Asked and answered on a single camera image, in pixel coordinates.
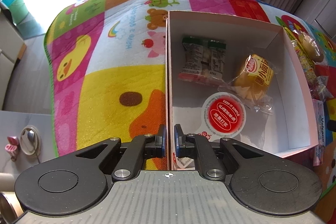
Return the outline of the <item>bread bun in wrapper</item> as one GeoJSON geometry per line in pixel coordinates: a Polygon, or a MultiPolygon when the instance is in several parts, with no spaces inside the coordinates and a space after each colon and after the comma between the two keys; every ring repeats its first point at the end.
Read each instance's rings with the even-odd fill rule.
{"type": "Polygon", "coordinates": [[[321,63],[324,60],[324,54],[318,43],[308,33],[301,30],[294,30],[298,40],[307,56],[315,63],[321,63]]]}

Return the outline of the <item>pink Volcano snack box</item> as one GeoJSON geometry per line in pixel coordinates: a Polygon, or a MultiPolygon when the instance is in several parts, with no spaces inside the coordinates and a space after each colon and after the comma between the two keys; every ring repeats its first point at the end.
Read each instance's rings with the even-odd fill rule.
{"type": "Polygon", "coordinates": [[[319,166],[323,164],[323,153],[325,148],[325,114],[323,108],[323,102],[312,99],[315,113],[315,120],[317,124],[318,133],[318,145],[314,148],[313,166],[319,166]]]}

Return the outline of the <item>red round lid cup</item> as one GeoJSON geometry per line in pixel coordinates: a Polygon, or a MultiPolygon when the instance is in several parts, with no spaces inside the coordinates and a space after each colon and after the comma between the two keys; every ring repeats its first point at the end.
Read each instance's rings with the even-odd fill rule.
{"type": "Polygon", "coordinates": [[[202,106],[202,124],[197,131],[208,141],[240,134],[246,122],[246,110],[233,94],[218,92],[207,98],[202,106]]]}

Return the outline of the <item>colourful cartoon play mat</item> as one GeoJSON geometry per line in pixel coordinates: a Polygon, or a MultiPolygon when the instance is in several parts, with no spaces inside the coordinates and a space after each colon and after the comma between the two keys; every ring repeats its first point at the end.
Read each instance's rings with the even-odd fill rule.
{"type": "Polygon", "coordinates": [[[172,169],[167,130],[166,38],[171,11],[224,14],[272,23],[312,36],[324,53],[335,92],[335,44],[301,19],[256,0],[84,0],[64,9],[45,38],[59,157],[119,137],[123,143],[166,128],[161,159],[113,184],[95,206],[70,215],[29,212],[25,223],[335,223],[335,98],[323,102],[323,164],[314,148],[284,159],[312,170],[322,194],[298,215],[266,215],[240,204],[220,181],[172,169]]]}

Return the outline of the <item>teal plastic bucket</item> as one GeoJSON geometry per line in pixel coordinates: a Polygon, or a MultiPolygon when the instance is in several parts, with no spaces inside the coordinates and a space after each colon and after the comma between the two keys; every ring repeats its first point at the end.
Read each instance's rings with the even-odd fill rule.
{"type": "Polygon", "coordinates": [[[24,0],[1,0],[1,4],[9,9],[15,24],[21,23],[29,13],[24,0]]]}

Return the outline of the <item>pile of colourful snack packets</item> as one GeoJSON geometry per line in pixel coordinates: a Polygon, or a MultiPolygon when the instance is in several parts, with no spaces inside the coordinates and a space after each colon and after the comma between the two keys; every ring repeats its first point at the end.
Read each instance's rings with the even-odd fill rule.
{"type": "Polygon", "coordinates": [[[319,72],[318,65],[322,66],[322,69],[325,68],[325,62],[315,63],[313,62],[303,50],[298,36],[294,33],[294,30],[291,31],[288,27],[284,27],[287,36],[291,40],[291,44],[295,50],[295,53],[299,59],[303,73],[307,84],[310,89],[311,97],[322,102],[325,102],[328,99],[334,98],[334,95],[329,91],[327,83],[329,80],[328,69],[327,72],[319,72]]]}

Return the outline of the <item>white pink cardboard box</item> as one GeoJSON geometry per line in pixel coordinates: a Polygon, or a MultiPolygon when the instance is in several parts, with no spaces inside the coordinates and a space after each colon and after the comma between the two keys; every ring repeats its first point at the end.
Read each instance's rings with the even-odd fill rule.
{"type": "Polygon", "coordinates": [[[186,36],[221,40],[226,44],[223,77],[234,78],[251,53],[273,66],[268,95],[272,114],[245,108],[245,122],[236,139],[286,158],[318,144],[317,123],[303,69],[285,30],[278,25],[224,14],[171,11],[167,20],[166,97],[169,154],[172,169],[192,169],[194,163],[175,152],[174,126],[184,133],[209,133],[207,112],[214,106],[218,89],[180,80],[185,64],[182,40],[186,36]]]}

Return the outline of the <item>beige cabinet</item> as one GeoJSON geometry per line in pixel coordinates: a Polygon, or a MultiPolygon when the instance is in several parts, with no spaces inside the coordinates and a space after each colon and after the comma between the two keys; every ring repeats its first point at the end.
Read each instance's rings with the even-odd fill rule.
{"type": "Polygon", "coordinates": [[[15,26],[11,12],[9,9],[1,5],[1,31],[0,31],[0,77],[1,77],[1,90],[0,90],[0,102],[1,109],[3,107],[3,102],[5,100],[5,95],[7,91],[7,86],[11,78],[12,71],[14,69],[17,60],[21,60],[25,50],[26,45],[20,36],[17,27],[15,26]]]}

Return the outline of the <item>metal spoon on dish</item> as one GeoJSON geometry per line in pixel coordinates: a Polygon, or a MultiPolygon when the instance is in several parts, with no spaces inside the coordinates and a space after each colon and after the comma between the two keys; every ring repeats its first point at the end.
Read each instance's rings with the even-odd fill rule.
{"type": "Polygon", "coordinates": [[[22,152],[29,158],[36,158],[38,164],[41,163],[39,155],[41,153],[41,138],[34,126],[26,126],[20,134],[19,144],[22,152]]]}

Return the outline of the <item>yellow small bread packet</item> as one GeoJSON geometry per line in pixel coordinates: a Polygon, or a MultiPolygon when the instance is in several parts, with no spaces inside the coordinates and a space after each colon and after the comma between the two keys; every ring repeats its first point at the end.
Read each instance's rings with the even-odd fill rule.
{"type": "Polygon", "coordinates": [[[230,92],[256,112],[273,113],[273,98],[268,89],[278,69],[264,57],[252,53],[238,69],[237,75],[218,87],[219,92],[230,92]]]}

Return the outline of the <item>green pink snack packet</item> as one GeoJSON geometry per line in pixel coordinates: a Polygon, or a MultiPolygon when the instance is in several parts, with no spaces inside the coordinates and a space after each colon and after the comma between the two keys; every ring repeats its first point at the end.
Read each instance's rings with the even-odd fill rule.
{"type": "Polygon", "coordinates": [[[220,86],[226,59],[226,43],[221,40],[185,36],[185,65],[178,78],[182,81],[220,86]]]}

